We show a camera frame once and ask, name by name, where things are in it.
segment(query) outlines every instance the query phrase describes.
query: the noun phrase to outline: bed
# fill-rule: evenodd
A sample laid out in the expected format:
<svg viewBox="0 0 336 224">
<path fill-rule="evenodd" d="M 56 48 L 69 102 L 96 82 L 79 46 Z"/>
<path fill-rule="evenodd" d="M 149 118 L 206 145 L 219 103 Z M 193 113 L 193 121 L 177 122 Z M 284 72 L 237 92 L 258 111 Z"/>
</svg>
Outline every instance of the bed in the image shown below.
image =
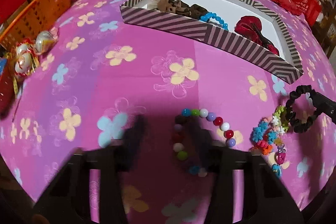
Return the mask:
<svg viewBox="0 0 336 224">
<path fill-rule="evenodd" d="M 335 74 L 303 16 L 293 16 L 270 0 L 254 1 L 281 17 L 303 66 L 303 75 L 291 85 L 200 41 L 125 24 L 120 12 L 125 1 L 78 0 L 58 19 L 58 43 L 25 81 L 14 121 L 14 108 L 1 121 L 1 155 L 36 201 L 74 148 L 97 149 L 101 138 L 119 138 L 120 129 L 129 127 L 136 114 L 144 114 L 149 130 L 137 164 L 122 175 L 127 217 L 131 223 L 202 223 L 213 177 L 181 168 L 170 143 L 174 117 L 186 107 L 207 108 L 230 123 L 234 149 L 248 151 L 253 127 L 296 86 L 312 85 L 336 100 Z M 197 74 L 173 83 L 171 64 Z M 313 112 L 309 97 L 297 101 L 299 118 L 307 119 Z M 119 131 L 112 130 L 121 113 L 126 122 Z M 204 119 L 202 125 L 214 139 L 225 140 L 218 127 Z M 302 210 L 334 169 L 336 126 L 322 114 L 307 133 L 287 133 L 283 140 L 287 157 L 281 179 Z M 241 219 L 242 183 L 238 172 L 235 221 Z M 99 174 L 92 173 L 95 221 L 98 188 Z"/>
</svg>

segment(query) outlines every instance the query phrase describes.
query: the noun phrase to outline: striped box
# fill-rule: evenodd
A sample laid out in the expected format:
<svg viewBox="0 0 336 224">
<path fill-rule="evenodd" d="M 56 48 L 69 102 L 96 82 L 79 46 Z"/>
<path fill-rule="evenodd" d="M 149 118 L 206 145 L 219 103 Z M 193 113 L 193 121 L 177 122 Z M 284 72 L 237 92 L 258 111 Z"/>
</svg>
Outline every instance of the striped box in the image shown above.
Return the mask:
<svg viewBox="0 0 336 224">
<path fill-rule="evenodd" d="M 162 13 L 157 10 L 134 7 L 140 1 L 142 0 L 127 0 L 120 6 L 121 15 L 125 23 L 170 32 L 209 44 L 247 60 L 289 84 L 294 83 L 303 75 L 299 53 L 286 25 L 275 12 L 257 1 L 239 0 L 275 19 L 287 43 L 293 64 L 288 63 L 251 40 L 212 24 L 189 17 Z"/>
</svg>

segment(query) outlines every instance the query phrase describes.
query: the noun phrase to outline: blue bead bracelet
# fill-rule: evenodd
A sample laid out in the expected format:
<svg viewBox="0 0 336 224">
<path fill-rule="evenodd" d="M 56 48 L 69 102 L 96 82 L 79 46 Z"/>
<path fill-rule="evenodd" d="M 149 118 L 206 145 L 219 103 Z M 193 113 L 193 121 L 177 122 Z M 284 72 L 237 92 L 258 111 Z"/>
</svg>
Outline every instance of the blue bead bracelet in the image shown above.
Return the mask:
<svg viewBox="0 0 336 224">
<path fill-rule="evenodd" d="M 222 25 L 224 30 L 227 30 L 227 31 L 229 30 L 228 29 L 228 24 L 225 23 L 224 20 L 221 19 L 221 17 L 217 16 L 216 13 L 208 12 L 205 15 L 201 16 L 200 20 L 204 21 L 204 22 L 208 22 L 208 20 L 210 18 L 213 18 L 213 19 L 217 20 L 220 23 L 220 25 Z"/>
</svg>

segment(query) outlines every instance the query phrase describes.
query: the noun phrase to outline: beaded bracelet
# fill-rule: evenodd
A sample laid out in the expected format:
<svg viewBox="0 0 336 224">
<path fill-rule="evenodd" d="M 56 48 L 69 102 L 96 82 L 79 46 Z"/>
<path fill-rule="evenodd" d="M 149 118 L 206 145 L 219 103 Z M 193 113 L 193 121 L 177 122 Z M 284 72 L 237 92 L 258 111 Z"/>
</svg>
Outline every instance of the beaded bracelet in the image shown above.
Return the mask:
<svg viewBox="0 0 336 224">
<path fill-rule="evenodd" d="M 222 25 L 224 30 L 227 30 L 227 31 L 229 30 L 228 29 L 228 24 L 225 23 L 224 20 L 221 19 L 221 17 L 217 16 L 216 13 L 208 12 L 204 16 L 201 16 L 200 20 L 204 21 L 204 22 L 208 22 L 208 20 L 210 18 L 213 18 L 213 19 L 217 20 L 220 23 L 220 25 Z"/>
<path fill-rule="evenodd" d="M 259 122 L 258 126 L 253 128 L 252 141 L 256 144 L 254 148 L 261 149 L 263 155 L 268 155 L 273 151 L 272 144 L 278 147 L 275 153 L 276 164 L 272 165 L 272 170 L 277 177 L 281 177 L 281 165 L 285 162 L 286 149 L 279 135 L 284 134 L 288 130 L 288 122 L 282 121 L 280 116 L 285 115 L 284 106 L 278 106 L 271 117 L 264 118 Z"/>
<path fill-rule="evenodd" d="M 173 150 L 176 152 L 176 157 L 178 160 L 185 161 L 188 159 L 189 155 L 184 150 L 184 145 L 182 141 L 184 139 L 183 125 L 187 122 L 189 116 L 200 116 L 201 118 L 206 118 L 208 121 L 213 122 L 215 126 L 219 126 L 226 140 L 226 146 L 234 147 L 236 145 L 236 140 L 233 138 L 234 132 L 230 129 L 230 124 L 224 122 L 222 117 L 216 117 L 216 114 L 209 112 L 207 109 L 188 109 L 182 110 L 181 115 L 175 117 L 174 133 L 172 135 Z M 197 165 L 192 165 L 189 167 L 188 172 L 192 175 L 198 174 L 200 177 L 205 177 L 207 175 L 206 169 Z"/>
</svg>

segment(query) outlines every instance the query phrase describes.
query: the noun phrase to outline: orange plastic basket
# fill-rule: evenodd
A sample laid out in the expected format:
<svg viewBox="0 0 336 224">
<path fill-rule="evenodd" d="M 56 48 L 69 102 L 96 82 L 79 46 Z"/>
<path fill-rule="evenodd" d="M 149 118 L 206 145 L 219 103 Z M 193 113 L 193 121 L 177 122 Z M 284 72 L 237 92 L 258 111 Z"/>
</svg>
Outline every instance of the orange plastic basket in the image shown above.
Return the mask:
<svg viewBox="0 0 336 224">
<path fill-rule="evenodd" d="M 0 36 L 0 44 L 11 51 L 24 38 L 36 39 L 43 30 L 49 30 L 71 6 L 71 0 L 33 0 Z"/>
</svg>

